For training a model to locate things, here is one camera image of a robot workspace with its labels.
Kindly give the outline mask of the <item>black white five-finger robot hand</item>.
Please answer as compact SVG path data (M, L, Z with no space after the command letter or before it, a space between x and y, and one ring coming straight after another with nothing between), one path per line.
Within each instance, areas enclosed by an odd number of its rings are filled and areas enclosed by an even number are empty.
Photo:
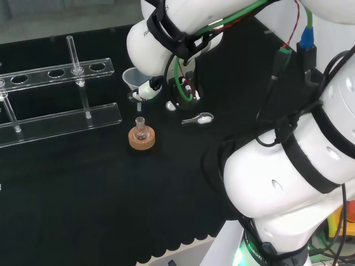
M203 92L195 80L196 72L187 71L175 76L168 75L168 80L160 76L146 76L135 68L128 69L122 75L123 81L130 88L128 100L132 103L143 103L156 98L163 88L167 88L169 100L167 109L188 110L202 98Z

